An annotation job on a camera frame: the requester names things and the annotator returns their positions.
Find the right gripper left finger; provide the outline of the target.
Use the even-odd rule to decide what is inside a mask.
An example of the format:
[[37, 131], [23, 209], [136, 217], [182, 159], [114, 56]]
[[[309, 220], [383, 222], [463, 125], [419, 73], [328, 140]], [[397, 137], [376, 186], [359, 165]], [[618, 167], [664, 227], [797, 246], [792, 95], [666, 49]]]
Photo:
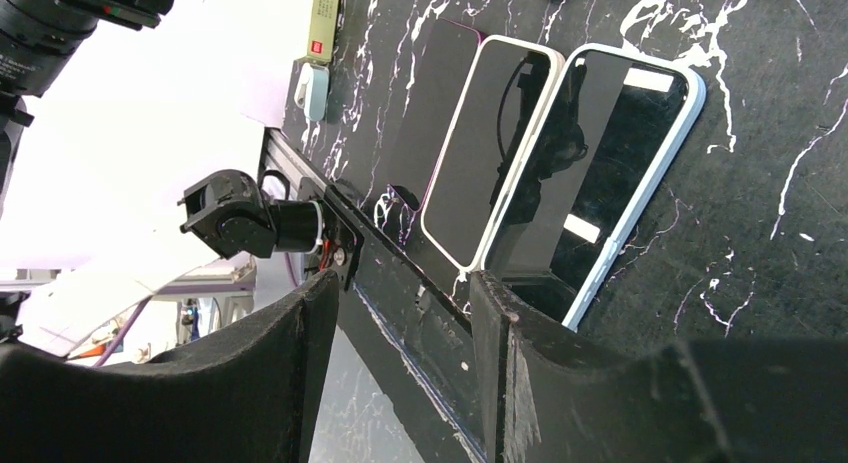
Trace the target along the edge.
[[1, 347], [5, 462], [305, 462], [340, 282], [279, 301], [144, 364], [91, 368]]

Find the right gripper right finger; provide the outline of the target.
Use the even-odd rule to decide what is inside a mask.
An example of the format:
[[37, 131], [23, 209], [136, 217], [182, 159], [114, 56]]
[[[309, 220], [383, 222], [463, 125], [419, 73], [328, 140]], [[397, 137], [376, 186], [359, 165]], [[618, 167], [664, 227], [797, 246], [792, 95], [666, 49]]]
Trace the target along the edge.
[[486, 454], [492, 462], [843, 462], [847, 344], [672, 343], [638, 358], [470, 279]]

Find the blue-edged smartphone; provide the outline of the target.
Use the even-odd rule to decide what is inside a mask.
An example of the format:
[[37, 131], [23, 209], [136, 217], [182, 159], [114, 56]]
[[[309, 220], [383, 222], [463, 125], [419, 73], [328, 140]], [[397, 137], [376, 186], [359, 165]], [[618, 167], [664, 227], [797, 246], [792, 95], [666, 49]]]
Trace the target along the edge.
[[482, 241], [479, 268], [576, 330], [697, 120], [690, 67], [599, 43], [566, 61]]

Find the pink-cased tall smartphone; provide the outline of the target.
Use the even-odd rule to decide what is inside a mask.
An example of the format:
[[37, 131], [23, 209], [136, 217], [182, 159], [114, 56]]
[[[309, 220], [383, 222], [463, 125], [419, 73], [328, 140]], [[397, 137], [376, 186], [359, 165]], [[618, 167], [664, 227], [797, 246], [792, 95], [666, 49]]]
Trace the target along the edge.
[[478, 48], [427, 190], [420, 224], [459, 271], [480, 261], [513, 165], [565, 64], [549, 47], [491, 35]]

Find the magenta-edged black smartphone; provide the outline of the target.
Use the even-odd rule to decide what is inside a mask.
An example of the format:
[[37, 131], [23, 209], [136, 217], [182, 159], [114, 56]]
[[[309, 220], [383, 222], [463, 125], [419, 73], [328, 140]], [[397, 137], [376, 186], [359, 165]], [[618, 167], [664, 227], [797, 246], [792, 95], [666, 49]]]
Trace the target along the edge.
[[387, 182], [411, 210], [421, 209], [451, 118], [485, 34], [450, 20], [435, 22], [414, 73]]

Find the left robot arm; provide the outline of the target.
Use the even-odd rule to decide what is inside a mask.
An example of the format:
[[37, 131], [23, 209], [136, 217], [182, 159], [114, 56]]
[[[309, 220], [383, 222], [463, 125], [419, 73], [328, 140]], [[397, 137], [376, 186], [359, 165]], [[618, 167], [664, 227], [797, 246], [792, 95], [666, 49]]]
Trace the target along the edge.
[[211, 173], [255, 174], [283, 122], [313, 0], [175, 0], [158, 27], [100, 23], [27, 104], [1, 217], [3, 269], [57, 269], [17, 322], [56, 356], [215, 254], [180, 227]]

